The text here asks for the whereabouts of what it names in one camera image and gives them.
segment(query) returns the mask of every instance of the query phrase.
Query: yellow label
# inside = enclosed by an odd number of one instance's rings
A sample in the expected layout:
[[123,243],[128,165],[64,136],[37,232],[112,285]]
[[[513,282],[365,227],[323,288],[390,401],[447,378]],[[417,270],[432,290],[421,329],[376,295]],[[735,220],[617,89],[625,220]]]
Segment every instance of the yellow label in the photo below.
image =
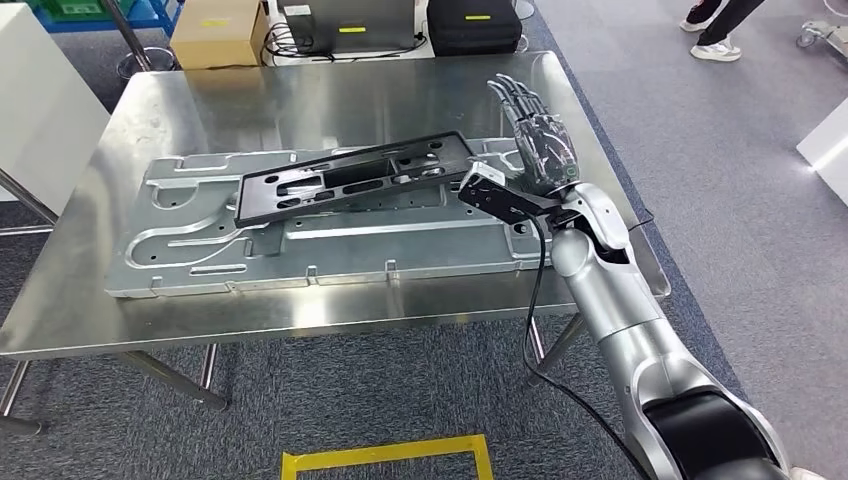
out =
[[210,18],[200,22],[201,27],[225,27],[229,24],[229,18]]

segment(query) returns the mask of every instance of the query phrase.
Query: robotic arm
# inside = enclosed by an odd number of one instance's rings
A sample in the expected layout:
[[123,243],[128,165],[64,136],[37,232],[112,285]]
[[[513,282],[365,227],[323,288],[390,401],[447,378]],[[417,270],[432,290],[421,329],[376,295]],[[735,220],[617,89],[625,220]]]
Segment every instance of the robotic arm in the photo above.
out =
[[514,127],[524,178],[511,188],[499,170],[475,162],[459,198],[509,224],[545,217],[551,263],[601,350],[624,441],[645,471],[658,480],[788,479],[789,462],[768,421],[675,334],[636,265],[615,204],[580,181],[562,123],[523,84],[498,75],[489,86]]

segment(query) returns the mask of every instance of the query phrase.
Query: cable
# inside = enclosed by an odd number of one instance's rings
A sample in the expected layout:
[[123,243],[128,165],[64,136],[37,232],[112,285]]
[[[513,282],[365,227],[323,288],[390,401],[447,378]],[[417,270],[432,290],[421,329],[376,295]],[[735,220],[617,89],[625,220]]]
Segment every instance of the cable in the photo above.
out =
[[647,208],[645,208],[645,212],[647,212],[648,216],[651,217],[651,218],[648,218],[647,220],[642,220],[641,222],[637,223],[636,225],[633,225],[632,227],[628,228],[627,229],[628,232],[632,232],[633,230],[636,230],[637,228],[644,226],[644,225],[647,225],[647,224],[654,221],[654,214],[651,213],[651,211],[648,210]]
[[276,61],[274,61],[276,57],[323,58],[329,60],[330,62],[349,61],[349,63],[356,62],[357,60],[371,60],[375,58],[394,57],[402,55],[404,53],[412,52],[414,50],[418,50],[419,48],[424,46],[428,41],[427,36],[424,35],[423,32],[415,34],[415,39],[418,40],[415,45],[409,48],[405,48],[403,50],[398,50],[396,52],[388,52],[380,55],[371,55],[364,57],[338,58],[332,53],[301,52],[301,48],[311,48],[315,44],[315,40],[312,37],[297,40],[294,38],[294,34],[292,34],[291,28],[289,27],[288,23],[277,22],[271,25],[271,28],[268,30],[268,33],[265,34],[265,40],[263,41],[263,51],[271,55],[272,65],[268,65],[265,60],[262,60],[262,65],[266,67],[277,66]]
[[525,332],[524,332],[524,342],[522,343],[522,347],[521,347],[521,358],[524,360],[524,365],[531,372],[533,372],[534,375],[536,375],[537,377],[544,380],[545,383],[547,383],[548,385],[550,385],[550,386],[556,388],[557,390],[559,390],[560,392],[564,393],[566,396],[568,396],[568,398],[570,398],[577,405],[579,405],[580,408],[585,410],[586,413],[588,413],[589,416],[591,416],[592,419],[598,425],[600,425],[601,428],[603,428],[604,432],[606,432],[606,434],[609,435],[609,437],[612,439],[612,441],[615,443],[615,445],[621,450],[621,452],[624,454],[624,456],[627,457],[627,460],[630,461],[630,464],[633,466],[634,469],[636,469],[636,472],[639,474],[639,477],[642,478],[643,480],[651,480],[651,476],[648,474],[648,471],[645,470],[645,467],[643,467],[641,463],[639,463],[639,460],[636,459],[636,457],[633,455],[633,452],[631,452],[630,449],[627,448],[627,445],[625,445],[624,442],[621,440],[621,438],[618,436],[618,434],[615,433],[615,430],[612,429],[612,427],[609,425],[609,423],[607,423],[607,421],[604,420],[604,418],[601,417],[601,415],[594,408],[592,408],[592,406],[589,405],[586,402],[586,400],[583,400],[583,398],[580,397],[580,395],[575,393],[573,390],[571,390],[567,386],[562,385],[560,383],[557,383],[551,377],[540,372],[539,369],[535,365],[533,365],[532,362],[530,362],[527,359],[527,341],[530,338],[530,326],[532,325],[532,321],[533,321],[533,312],[534,312],[534,310],[536,310],[536,300],[539,297],[539,287],[542,284],[542,272],[545,269],[545,254],[546,254],[546,251],[545,251],[545,232],[542,230],[542,226],[539,225],[539,220],[535,216],[529,215],[529,214],[527,215],[527,218],[530,220],[531,223],[533,223],[533,227],[536,229],[536,233],[539,235],[539,267],[536,269],[536,281],[533,284],[533,293],[530,295],[530,306],[527,307],[527,320],[525,321],[526,325],[525,325]]
[[403,50],[398,50],[396,52],[384,53],[382,55],[374,55],[374,56],[371,56],[371,57],[340,58],[339,60],[351,60],[351,63],[353,63],[357,60],[371,60],[373,58],[395,57],[395,56],[398,56],[398,55],[403,55],[404,53],[409,53],[409,52],[413,52],[415,50],[418,50],[419,48],[423,47],[428,41],[427,35],[424,35],[423,32],[416,33],[415,38],[418,40],[418,43],[416,43],[415,45],[413,45],[409,48],[405,48]]
[[824,6],[827,7],[827,9],[830,10],[830,12],[836,15],[837,17],[848,18],[848,13],[838,12],[835,8],[830,6],[830,2],[828,2],[827,0],[822,1],[824,2]]
[[333,62],[335,57],[331,53],[317,52],[301,52],[301,48],[309,49],[315,44],[315,40],[310,36],[303,39],[295,39],[292,34],[289,24],[286,22],[277,22],[268,29],[263,40],[262,50],[271,55],[272,65],[268,65],[265,60],[262,60],[263,66],[277,66],[276,57],[281,58],[326,58]]

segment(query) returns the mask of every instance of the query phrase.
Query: black bag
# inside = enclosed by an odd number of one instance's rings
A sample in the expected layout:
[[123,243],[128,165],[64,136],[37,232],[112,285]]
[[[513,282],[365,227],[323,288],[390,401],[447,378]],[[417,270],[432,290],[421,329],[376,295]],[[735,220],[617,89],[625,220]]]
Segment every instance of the black bag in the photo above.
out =
[[521,38],[511,0],[430,0],[427,24],[437,57],[514,53]]

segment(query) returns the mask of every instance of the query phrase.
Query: wheel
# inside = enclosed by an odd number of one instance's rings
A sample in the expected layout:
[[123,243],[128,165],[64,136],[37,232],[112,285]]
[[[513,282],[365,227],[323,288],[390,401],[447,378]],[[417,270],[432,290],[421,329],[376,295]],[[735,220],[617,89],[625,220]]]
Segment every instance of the wheel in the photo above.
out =
[[819,37],[813,35],[810,32],[804,32],[801,35],[798,35],[798,38],[795,39],[795,45],[798,45],[799,48],[807,48],[810,45],[816,43]]

